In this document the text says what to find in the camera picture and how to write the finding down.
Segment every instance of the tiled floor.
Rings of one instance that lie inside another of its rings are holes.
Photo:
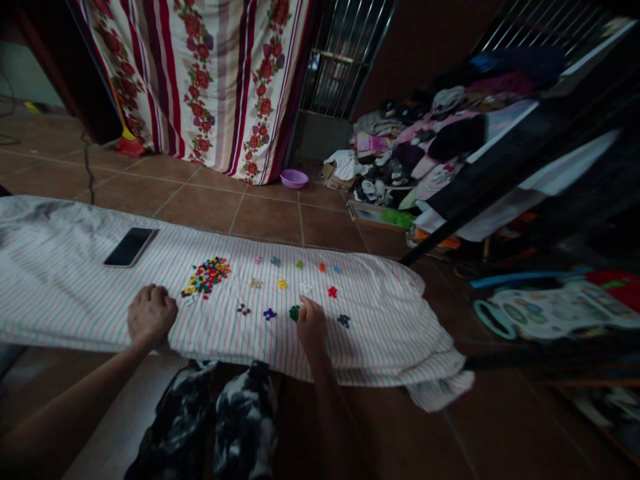
[[[65,117],[1,118],[0,135],[21,143],[0,145],[0,184],[15,194],[88,202],[80,133],[78,122]],[[318,183],[300,191],[248,187],[170,157],[136,160],[98,146],[90,148],[89,162],[98,206],[260,241],[394,259],[408,250],[402,234],[352,223],[344,196]],[[424,278],[425,298],[460,351],[477,355],[504,347],[474,318],[468,302],[472,292],[448,266],[427,260],[413,268]],[[28,349],[2,382],[0,434],[108,358]],[[180,359],[148,358],[65,478],[84,478],[88,471],[94,480],[122,477],[164,386],[180,365]],[[468,394],[432,415],[418,409],[402,389],[346,388],[345,395],[382,479],[635,477],[580,418],[517,371],[478,374]],[[314,402],[312,385],[282,380],[276,477],[322,477]],[[72,446],[57,467],[43,467],[41,478],[61,475],[73,458]]]

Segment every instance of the phone screen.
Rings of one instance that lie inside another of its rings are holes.
[[[105,265],[128,267],[138,256],[155,230],[132,228],[105,260]]]

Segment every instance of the smartphone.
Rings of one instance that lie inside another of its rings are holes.
[[[107,267],[128,268],[135,265],[158,230],[132,228],[105,260]]]

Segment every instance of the black and white pants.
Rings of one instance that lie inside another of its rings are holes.
[[[216,480],[272,478],[278,435],[269,366],[254,361],[226,384],[214,405],[211,384],[217,366],[191,361],[176,374],[125,480],[202,479],[207,436],[214,424]]]

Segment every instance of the broom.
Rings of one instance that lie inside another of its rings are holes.
[[[127,127],[127,122],[122,112],[122,106],[120,105],[118,94],[115,91],[115,88],[113,88],[113,84],[109,76],[106,75],[106,77],[107,80],[109,80],[109,86],[113,92],[113,98],[115,99],[115,104],[118,107],[118,115],[120,115],[120,122],[122,123],[122,136],[118,144],[115,146],[115,152],[128,157],[140,158],[146,153],[146,150],[142,146],[140,140],[136,138]]]

